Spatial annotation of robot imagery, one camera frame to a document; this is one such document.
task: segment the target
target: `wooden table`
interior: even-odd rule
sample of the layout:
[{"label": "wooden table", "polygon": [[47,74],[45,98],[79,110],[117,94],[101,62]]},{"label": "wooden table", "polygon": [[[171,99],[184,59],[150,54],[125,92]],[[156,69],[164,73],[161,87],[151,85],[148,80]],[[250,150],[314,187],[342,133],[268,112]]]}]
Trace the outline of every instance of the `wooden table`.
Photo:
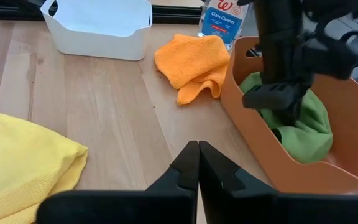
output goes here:
[{"label": "wooden table", "polygon": [[178,106],[177,91],[155,69],[159,47],[197,31],[155,24],[146,58],[130,62],[63,55],[44,22],[0,21],[0,113],[88,146],[78,189],[145,189],[191,140],[210,142],[269,183],[220,101],[203,91]]}]

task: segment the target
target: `towel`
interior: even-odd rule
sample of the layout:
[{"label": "towel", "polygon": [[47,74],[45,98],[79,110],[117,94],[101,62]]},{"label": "towel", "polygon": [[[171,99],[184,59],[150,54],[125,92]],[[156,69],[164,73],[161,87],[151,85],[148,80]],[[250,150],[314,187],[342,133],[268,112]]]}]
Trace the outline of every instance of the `towel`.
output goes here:
[{"label": "towel", "polygon": [[0,114],[0,223],[32,223],[48,196],[72,189],[88,149],[28,121]]},{"label": "towel", "polygon": [[[247,93],[260,84],[259,72],[253,73],[240,84],[240,89]],[[309,164],[324,159],[333,145],[327,110],[311,90],[303,97],[300,118],[295,126],[284,126],[271,110],[262,109],[259,113],[284,149],[300,163]]]},{"label": "towel", "polygon": [[205,88],[211,89],[213,98],[220,97],[230,60],[220,37],[176,34],[155,52],[154,59],[158,70],[179,90],[179,105],[191,103]]}]

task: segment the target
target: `orange plastic bin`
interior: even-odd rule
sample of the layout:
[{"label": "orange plastic bin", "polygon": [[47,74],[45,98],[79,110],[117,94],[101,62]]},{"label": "orange plastic bin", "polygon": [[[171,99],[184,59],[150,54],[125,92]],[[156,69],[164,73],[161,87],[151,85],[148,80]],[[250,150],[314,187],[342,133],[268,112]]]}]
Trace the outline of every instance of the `orange plastic bin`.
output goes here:
[{"label": "orange plastic bin", "polygon": [[261,57],[246,57],[257,37],[236,41],[221,101],[260,165],[281,192],[343,194],[358,191],[358,84],[317,75],[312,87],[327,108],[334,143],[325,160],[300,164],[293,160],[256,110],[242,106],[238,85],[263,69]]}]

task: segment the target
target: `orange microfiber cloth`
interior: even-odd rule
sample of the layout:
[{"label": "orange microfiber cloth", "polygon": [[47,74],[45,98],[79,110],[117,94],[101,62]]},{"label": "orange microfiber cloth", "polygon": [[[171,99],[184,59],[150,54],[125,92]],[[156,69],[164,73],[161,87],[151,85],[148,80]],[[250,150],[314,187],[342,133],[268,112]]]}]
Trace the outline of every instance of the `orange microfiber cloth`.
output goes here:
[{"label": "orange microfiber cloth", "polygon": [[213,98],[221,95],[230,56],[220,37],[176,34],[155,53],[157,68],[179,90],[177,103],[191,103],[205,88]]}]

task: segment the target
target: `plastic bin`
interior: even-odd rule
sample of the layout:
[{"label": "plastic bin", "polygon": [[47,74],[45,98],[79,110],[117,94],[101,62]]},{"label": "plastic bin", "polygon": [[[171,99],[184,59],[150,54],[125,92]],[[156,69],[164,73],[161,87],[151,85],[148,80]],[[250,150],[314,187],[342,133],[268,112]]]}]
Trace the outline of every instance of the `plastic bin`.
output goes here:
[{"label": "plastic bin", "polygon": [[358,191],[358,84],[317,75],[312,90],[327,108],[334,142],[329,156],[300,164],[284,150],[256,110],[242,106],[238,84],[263,69],[261,57],[246,57],[257,37],[236,41],[221,101],[260,165],[281,192],[344,194]]},{"label": "plastic bin", "polygon": [[59,51],[65,54],[141,60],[152,25],[147,0],[46,0],[41,12]]}]

